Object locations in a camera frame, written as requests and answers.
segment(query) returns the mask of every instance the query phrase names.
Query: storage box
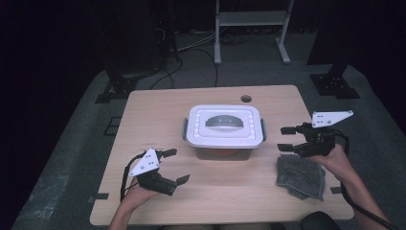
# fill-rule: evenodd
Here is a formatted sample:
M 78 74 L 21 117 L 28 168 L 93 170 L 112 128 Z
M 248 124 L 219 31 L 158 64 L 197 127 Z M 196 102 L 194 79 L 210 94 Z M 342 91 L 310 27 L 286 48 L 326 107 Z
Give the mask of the storage box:
M 247 160 L 266 139 L 259 111 L 249 105 L 202 104 L 185 119 L 184 140 L 203 160 Z

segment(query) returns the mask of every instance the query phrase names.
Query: table top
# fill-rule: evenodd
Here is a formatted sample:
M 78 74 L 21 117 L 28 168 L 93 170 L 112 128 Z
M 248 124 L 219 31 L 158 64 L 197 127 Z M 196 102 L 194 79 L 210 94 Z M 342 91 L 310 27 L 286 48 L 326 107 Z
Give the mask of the table top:
M 241 96 L 252 98 L 244 103 Z M 267 140 L 245 161 L 212 161 L 196 157 L 182 138 L 182 127 L 198 104 L 240 104 L 255 107 L 264 120 Z M 177 149 L 162 158 L 159 173 L 171 180 L 190 174 L 172 196 L 158 195 L 137 209 L 130 224 L 239 223 L 300 220 L 323 211 L 334 219 L 350 219 L 353 211 L 341 194 L 330 188 L 339 181 L 327 171 L 324 201 L 299 200 L 276 186 L 277 144 L 298 145 L 303 135 L 281 135 L 281 127 L 311 122 L 294 85 L 217 87 L 134 91 L 130 94 L 111 150 L 90 221 L 108 225 L 120 203 L 124 167 L 149 148 Z

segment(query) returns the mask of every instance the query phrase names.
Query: white bracket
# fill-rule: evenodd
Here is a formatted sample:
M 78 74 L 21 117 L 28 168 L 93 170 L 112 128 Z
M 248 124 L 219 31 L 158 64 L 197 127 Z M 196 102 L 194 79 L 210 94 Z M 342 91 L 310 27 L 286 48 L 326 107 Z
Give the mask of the white bracket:
M 353 112 L 313 112 L 313 127 L 329 127 L 353 115 Z
M 136 176 L 156 169 L 159 169 L 158 156 L 155 149 L 149 149 L 140 162 L 131 170 L 129 176 Z

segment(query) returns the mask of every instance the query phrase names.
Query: human arm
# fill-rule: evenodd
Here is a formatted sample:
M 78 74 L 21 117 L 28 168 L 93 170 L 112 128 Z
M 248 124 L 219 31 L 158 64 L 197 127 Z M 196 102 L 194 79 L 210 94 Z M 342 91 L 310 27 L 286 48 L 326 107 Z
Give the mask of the human arm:
M 315 155 L 308 158 L 320 163 L 321 165 L 325 166 L 327 170 L 333 173 L 335 177 L 343 183 L 350 199 L 353 200 L 354 203 L 389 222 L 388 218 L 379 208 L 378 204 L 372 197 L 362 179 L 359 177 L 358 173 L 352 167 L 349 159 L 340 145 L 336 145 L 328 156 Z M 387 229 L 356 209 L 354 209 L 354 215 L 360 229 L 362 230 Z
M 128 221 L 132 213 L 141 205 L 145 204 L 150 198 L 160 193 L 146 190 L 137 184 L 136 177 L 132 179 L 131 185 L 117 208 L 116 214 L 111 219 L 109 230 L 126 230 Z

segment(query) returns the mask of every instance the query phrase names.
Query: gray cloth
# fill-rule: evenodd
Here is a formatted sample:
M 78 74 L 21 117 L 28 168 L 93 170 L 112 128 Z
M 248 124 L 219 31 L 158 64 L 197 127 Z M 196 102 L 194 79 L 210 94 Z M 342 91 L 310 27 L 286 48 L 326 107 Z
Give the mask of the gray cloth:
M 323 200 L 326 172 L 316 162 L 295 154 L 278 158 L 277 185 L 299 199 L 313 197 Z

